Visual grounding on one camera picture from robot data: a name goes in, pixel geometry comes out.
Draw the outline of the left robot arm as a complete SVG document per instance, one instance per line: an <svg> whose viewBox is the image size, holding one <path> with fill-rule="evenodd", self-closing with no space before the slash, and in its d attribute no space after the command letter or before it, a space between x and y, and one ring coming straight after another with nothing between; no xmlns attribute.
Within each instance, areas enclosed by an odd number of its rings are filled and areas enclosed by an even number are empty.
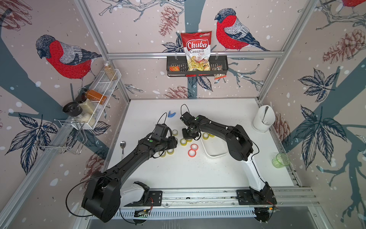
<svg viewBox="0 0 366 229"><path fill-rule="evenodd" d="M82 207L108 222L121 206L121 188L129 176L155 153L174 149L178 141L165 124L157 124L152 133L138 141L136 148L105 172L94 173L88 181Z"/></svg>

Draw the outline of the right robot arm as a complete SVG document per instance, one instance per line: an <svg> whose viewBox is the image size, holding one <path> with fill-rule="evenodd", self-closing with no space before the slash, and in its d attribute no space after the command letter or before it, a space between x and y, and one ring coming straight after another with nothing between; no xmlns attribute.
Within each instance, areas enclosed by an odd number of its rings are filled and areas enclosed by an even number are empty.
<svg viewBox="0 0 366 229"><path fill-rule="evenodd" d="M182 129L183 138L186 140L195 139L201 136L202 132L206 132L226 142L230 156L242 162L249 181L250 199L254 204L273 206L277 204L272 188L260 174L253 158L255 155L253 146L257 146L257 144L249 138L241 125L228 126L214 122L202 115L194 117L189 112L182 114L180 120L186 126Z"/></svg>

